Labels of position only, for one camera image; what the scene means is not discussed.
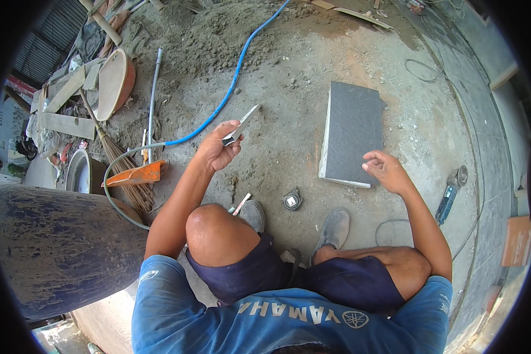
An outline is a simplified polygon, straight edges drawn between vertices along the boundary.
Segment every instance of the blue t-shirt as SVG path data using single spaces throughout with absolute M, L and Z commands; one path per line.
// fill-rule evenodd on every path
M 308 343 L 350 353 L 442 353 L 446 345 L 453 287 L 441 276 L 431 276 L 387 319 L 298 288 L 207 308 L 183 267 L 163 255 L 146 259 L 140 274 L 132 316 L 135 354 L 271 353 Z

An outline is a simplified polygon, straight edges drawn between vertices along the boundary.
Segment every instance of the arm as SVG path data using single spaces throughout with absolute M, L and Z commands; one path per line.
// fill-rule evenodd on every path
M 413 244 L 431 264 L 431 274 L 452 281 L 453 262 L 448 243 L 399 160 L 379 150 L 370 151 L 363 158 L 369 161 L 362 168 L 377 178 L 388 191 L 403 198 L 411 224 Z
M 419 343 L 417 353 L 442 353 L 448 336 L 448 315 L 453 286 L 445 278 L 431 276 L 405 305 L 391 316 Z
M 203 316 L 206 310 L 196 299 L 179 262 L 162 255 L 145 260 L 131 323 L 134 354 L 199 352 L 190 347 L 204 346 L 208 342 L 206 333 L 216 327 Z M 195 321 L 203 324 L 192 325 Z M 208 328 L 187 330 L 185 335 L 189 325 Z
M 187 218 L 200 206 L 214 173 L 225 168 L 241 150 L 242 135 L 231 145 L 222 146 L 222 138 L 238 125 L 239 121 L 220 123 L 203 139 L 173 194 L 151 225 L 144 259 L 154 254 L 177 259 L 186 242 Z

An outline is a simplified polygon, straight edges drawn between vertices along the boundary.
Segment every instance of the navy shorts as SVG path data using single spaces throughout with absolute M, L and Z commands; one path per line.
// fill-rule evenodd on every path
M 260 243 L 241 261 L 223 267 L 199 265 L 187 249 L 189 263 L 208 285 L 221 305 L 260 291 L 303 288 L 328 300 L 370 313 L 391 313 L 405 300 L 379 259 L 332 258 L 292 276 L 292 263 L 285 263 L 273 249 L 273 237 L 259 233 Z

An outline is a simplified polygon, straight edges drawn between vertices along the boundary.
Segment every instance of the plastic bag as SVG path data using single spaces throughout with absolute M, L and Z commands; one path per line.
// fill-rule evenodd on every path
M 58 181 L 59 180 L 59 177 L 61 177 L 61 172 L 63 171 L 63 169 L 61 168 L 61 164 L 62 164 L 62 161 L 61 159 L 59 159 L 59 157 L 57 156 L 57 154 L 53 154 L 51 156 L 48 156 L 46 158 L 46 160 L 49 161 L 49 163 L 55 167 L 55 171 L 56 174 L 55 174 L 55 180 Z
M 37 133 L 37 115 L 36 114 L 32 114 L 31 116 L 29 116 L 29 122 L 28 122 L 28 126 L 25 129 L 25 135 L 28 138 L 32 138 L 33 140 L 37 139 L 37 136 L 39 134 Z
M 45 101 L 43 101 L 43 107 L 41 108 L 42 112 L 47 108 L 47 105 L 49 104 L 49 102 L 51 102 L 50 99 L 45 99 Z
M 61 145 L 61 135 L 57 131 L 43 129 L 38 137 L 40 143 L 37 144 L 38 148 L 41 146 L 42 151 L 38 150 L 42 159 L 46 159 L 53 155 L 59 149 Z
M 75 71 L 82 64 L 83 64 L 83 60 L 81 59 L 80 54 L 77 54 L 74 57 L 72 57 L 71 61 L 69 61 L 69 73 Z

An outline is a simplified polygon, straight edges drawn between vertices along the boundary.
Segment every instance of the round basin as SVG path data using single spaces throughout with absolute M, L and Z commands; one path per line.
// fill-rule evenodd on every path
M 97 120 L 107 121 L 128 99 L 136 81 L 132 60 L 123 49 L 115 50 L 99 71 L 99 110 Z
M 100 187 L 105 172 L 105 164 L 92 159 L 85 149 L 78 149 L 69 162 L 65 190 L 105 195 L 104 188 Z

